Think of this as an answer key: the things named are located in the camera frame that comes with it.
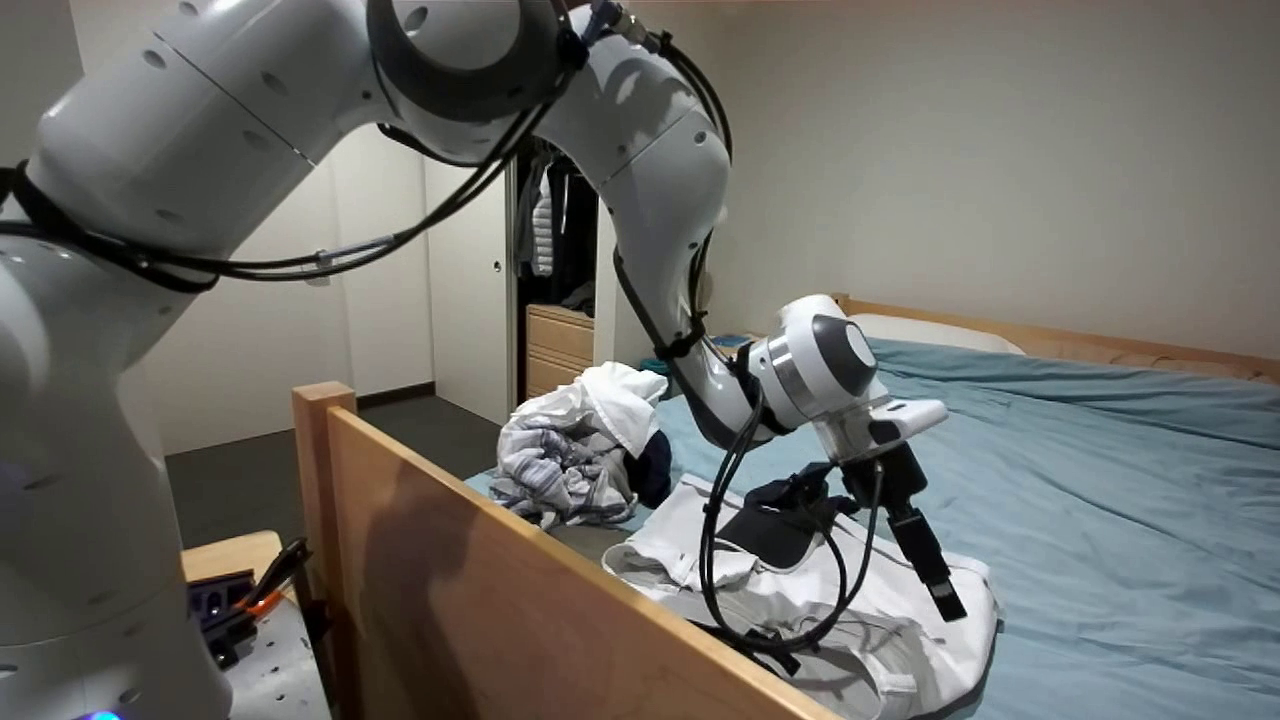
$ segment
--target cloth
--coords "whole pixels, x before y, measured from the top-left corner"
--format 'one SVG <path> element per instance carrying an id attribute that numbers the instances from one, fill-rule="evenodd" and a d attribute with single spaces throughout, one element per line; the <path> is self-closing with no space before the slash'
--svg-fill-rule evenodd
<path id="1" fill-rule="evenodd" d="M 706 501 L 701 478 L 681 478 L 639 531 L 614 542 L 601 565 L 650 598 L 712 623 L 696 576 Z M 851 576 L 866 554 L 866 529 L 836 520 L 832 536 Z M 969 554 L 948 554 L 969 614 L 943 623 L 901 546 L 881 536 L 872 546 L 859 595 L 821 651 L 802 655 L 802 672 L 788 681 L 840 716 L 890 720 L 955 711 L 984 685 L 996 651 L 999 608 L 988 586 L 988 569 Z M 796 636 L 830 614 L 840 591 L 836 581 L 836 560 L 825 542 L 796 569 L 768 569 L 741 546 L 718 546 L 722 608 L 741 630 L 775 627 Z"/>
<path id="2" fill-rule="evenodd" d="M 536 520 L 629 520 L 629 456 L 659 433 L 654 403 L 665 393 L 657 370 L 597 364 L 525 398 L 500 427 L 493 495 Z"/>

